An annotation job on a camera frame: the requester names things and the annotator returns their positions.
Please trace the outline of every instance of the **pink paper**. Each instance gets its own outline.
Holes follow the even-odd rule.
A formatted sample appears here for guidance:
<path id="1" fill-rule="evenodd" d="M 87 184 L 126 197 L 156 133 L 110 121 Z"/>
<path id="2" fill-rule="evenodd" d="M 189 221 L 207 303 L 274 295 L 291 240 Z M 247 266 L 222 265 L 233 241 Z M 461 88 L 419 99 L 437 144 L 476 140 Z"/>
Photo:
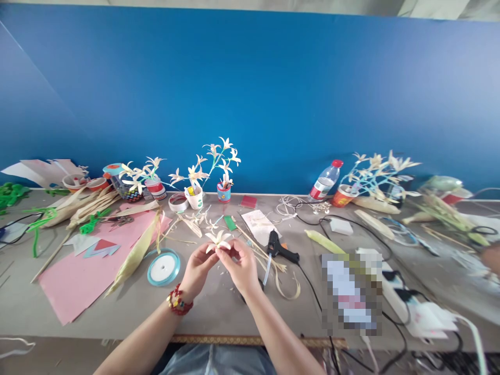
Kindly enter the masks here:
<path id="1" fill-rule="evenodd" d="M 120 208 L 132 206 L 124 204 Z M 84 253 L 74 256 L 69 254 L 39 277 L 39 283 L 50 301 L 61 324 L 74 321 L 86 308 L 99 298 L 113 283 L 121 265 L 127 258 L 135 242 L 152 223 L 156 213 L 141 212 L 134 215 L 134 222 L 115 228 L 109 233 L 111 223 L 99 225 L 92 235 L 121 247 L 112 255 L 83 258 Z M 161 232 L 165 232 L 172 219 L 163 217 Z"/>

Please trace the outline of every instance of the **water bottle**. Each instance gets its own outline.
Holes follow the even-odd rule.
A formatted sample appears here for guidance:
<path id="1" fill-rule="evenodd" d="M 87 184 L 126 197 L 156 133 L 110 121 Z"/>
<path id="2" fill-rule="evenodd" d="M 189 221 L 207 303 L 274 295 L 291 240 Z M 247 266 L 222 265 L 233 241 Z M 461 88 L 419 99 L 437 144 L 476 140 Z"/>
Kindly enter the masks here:
<path id="1" fill-rule="evenodd" d="M 332 165 L 319 175 L 316 183 L 309 193 L 310 202 L 320 202 L 328 195 L 330 189 L 335 185 L 340 174 L 340 167 L 344 165 L 341 160 L 334 160 Z"/>

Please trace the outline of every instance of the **tape roll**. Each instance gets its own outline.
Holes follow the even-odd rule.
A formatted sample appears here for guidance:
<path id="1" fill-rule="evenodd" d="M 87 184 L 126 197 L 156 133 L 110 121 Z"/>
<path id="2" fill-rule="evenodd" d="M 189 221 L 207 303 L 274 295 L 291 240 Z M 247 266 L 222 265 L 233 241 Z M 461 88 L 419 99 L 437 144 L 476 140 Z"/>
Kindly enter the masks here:
<path id="1" fill-rule="evenodd" d="M 181 267 L 179 256 L 174 250 L 161 251 L 164 253 L 158 255 L 147 270 L 147 280 L 153 286 L 170 284 L 177 277 Z"/>
<path id="2" fill-rule="evenodd" d="M 184 193 L 176 193 L 168 199 L 168 206 L 173 212 L 178 213 L 186 211 L 189 207 L 189 202 Z"/>

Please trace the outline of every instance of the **red beaded bracelet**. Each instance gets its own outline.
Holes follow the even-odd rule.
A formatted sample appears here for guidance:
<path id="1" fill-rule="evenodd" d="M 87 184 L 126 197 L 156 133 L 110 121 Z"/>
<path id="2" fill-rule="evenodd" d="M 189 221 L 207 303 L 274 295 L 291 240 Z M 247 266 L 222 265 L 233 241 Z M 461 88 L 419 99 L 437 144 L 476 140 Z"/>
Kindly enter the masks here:
<path id="1" fill-rule="evenodd" d="M 180 284 L 177 284 L 176 288 L 170 292 L 167 297 L 168 307 L 177 315 L 186 315 L 189 310 L 193 307 L 193 303 L 184 303 L 181 298 L 182 291 L 179 290 Z"/>

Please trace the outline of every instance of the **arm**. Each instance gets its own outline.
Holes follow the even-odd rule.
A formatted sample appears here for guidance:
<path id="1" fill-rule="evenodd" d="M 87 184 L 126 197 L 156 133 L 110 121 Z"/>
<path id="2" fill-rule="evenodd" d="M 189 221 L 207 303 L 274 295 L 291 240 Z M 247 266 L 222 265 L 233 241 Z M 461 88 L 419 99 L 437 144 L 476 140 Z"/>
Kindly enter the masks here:
<path id="1" fill-rule="evenodd" d="M 191 254 L 179 290 L 182 300 L 190 303 L 202 291 L 208 271 L 219 258 L 205 254 L 207 243 Z M 164 301 L 105 359 L 95 375 L 149 374 L 161 358 L 182 316 L 176 315 Z"/>
<path id="2" fill-rule="evenodd" d="M 322 367 L 286 325 L 260 288 L 252 249 L 239 239 L 229 243 L 231 249 L 227 253 L 217 249 L 217 255 L 245 298 L 276 372 L 287 375 L 324 374 Z"/>

